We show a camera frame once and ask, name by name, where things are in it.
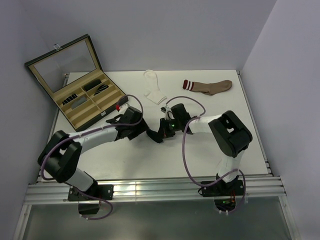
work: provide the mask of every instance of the black box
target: black box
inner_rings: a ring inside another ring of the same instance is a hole
[[[24,65],[79,132],[114,111],[125,93],[104,73],[88,34],[54,47]]]

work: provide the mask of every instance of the striped sock cuff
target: striped sock cuff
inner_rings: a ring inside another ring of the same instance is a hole
[[[194,88],[194,84],[193,81],[184,80],[182,88],[191,91]]]

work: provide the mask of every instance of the table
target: table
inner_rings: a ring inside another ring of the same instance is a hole
[[[71,73],[69,82],[81,74]],[[149,127],[158,131],[160,118],[164,114],[160,105],[156,105],[144,97],[145,85],[143,71],[111,71],[106,72],[125,93],[138,97],[144,108],[144,119]],[[160,90],[168,97],[188,96],[201,102],[206,108],[206,116],[222,114],[232,110],[246,125],[253,135],[253,141],[245,151],[240,169],[245,175],[268,174],[264,155],[249,112],[246,98],[235,70],[184,70],[156,71]],[[208,96],[202,93],[182,89],[183,81],[215,83],[231,80],[232,88],[226,92]],[[191,116],[202,112],[202,109],[188,99],[176,99],[169,105],[183,103]],[[132,98],[129,104],[138,108]],[[113,118],[112,112],[92,126],[98,127],[105,120]],[[61,112],[58,113],[53,132],[63,130],[66,133],[75,130]],[[213,134],[198,133],[186,138],[186,160],[191,174],[195,177],[215,176],[223,153],[215,142]],[[153,142],[145,133],[129,141],[122,139],[116,142],[97,146],[80,156],[78,168],[87,172],[96,180],[134,180],[187,177],[182,161],[182,132],[167,139],[164,143]]]

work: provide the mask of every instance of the sock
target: sock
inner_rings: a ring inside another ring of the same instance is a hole
[[[213,96],[215,94],[229,90],[232,87],[232,81],[223,80],[216,83],[202,83],[196,81],[184,80],[182,88],[195,93],[203,93]]]
[[[147,99],[159,105],[163,100],[167,99],[158,86],[158,77],[155,71],[146,70],[143,73],[145,80],[145,87],[147,92],[144,94]]]

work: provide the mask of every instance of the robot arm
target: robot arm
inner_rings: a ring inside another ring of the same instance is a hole
[[[142,118],[141,111],[138,109],[125,105],[122,106],[119,113],[115,118],[107,120],[98,132],[88,134],[91,129],[70,134],[62,130],[57,131],[39,156],[38,164],[41,166],[45,156],[61,141],[76,135],[83,135],[83,137],[69,140],[58,147],[49,156],[44,169],[58,183],[67,183],[75,186],[80,191],[88,193],[91,196],[99,195],[97,192],[97,181],[77,168],[80,155],[104,143],[114,142],[123,138],[134,139],[141,133],[149,130],[147,123]],[[110,124],[115,126],[105,128],[105,126]]]
[[[171,107],[169,111],[173,118],[160,119],[158,135],[162,139],[173,137],[178,131],[184,131],[187,123],[192,119],[182,103]],[[203,116],[192,121],[187,128],[187,134],[197,133],[213,134],[220,150],[224,153],[218,172],[219,177],[239,168],[243,151],[248,148],[253,139],[250,131],[233,111],[226,111],[216,116]],[[223,181],[229,183],[237,177],[238,173],[233,172],[224,177]]]

